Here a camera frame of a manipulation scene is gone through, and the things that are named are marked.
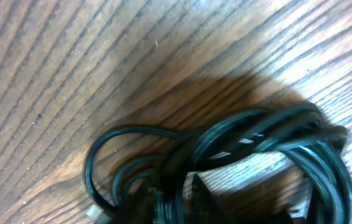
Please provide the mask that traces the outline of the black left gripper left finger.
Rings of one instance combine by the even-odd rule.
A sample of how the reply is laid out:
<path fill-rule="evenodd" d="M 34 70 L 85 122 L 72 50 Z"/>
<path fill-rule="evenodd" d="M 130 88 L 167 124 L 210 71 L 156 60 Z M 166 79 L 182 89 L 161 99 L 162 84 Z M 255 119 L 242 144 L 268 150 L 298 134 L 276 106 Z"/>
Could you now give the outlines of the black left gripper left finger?
<path fill-rule="evenodd" d="M 156 188 L 152 182 L 143 181 L 135 194 L 130 196 L 125 204 L 116 212 L 114 224 L 152 224 L 154 221 L 154 206 Z"/>

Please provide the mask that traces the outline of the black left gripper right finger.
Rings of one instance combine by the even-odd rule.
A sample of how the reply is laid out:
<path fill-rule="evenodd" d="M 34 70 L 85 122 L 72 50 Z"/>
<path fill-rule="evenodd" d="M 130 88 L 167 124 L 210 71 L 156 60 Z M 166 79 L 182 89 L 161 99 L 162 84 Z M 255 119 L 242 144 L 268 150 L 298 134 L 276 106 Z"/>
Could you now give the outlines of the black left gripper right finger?
<path fill-rule="evenodd" d="M 259 218 L 255 220 L 235 219 L 212 195 L 198 174 L 193 176 L 191 199 L 191 221 L 203 224 L 293 224 L 293 220 L 287 212 Z"/>

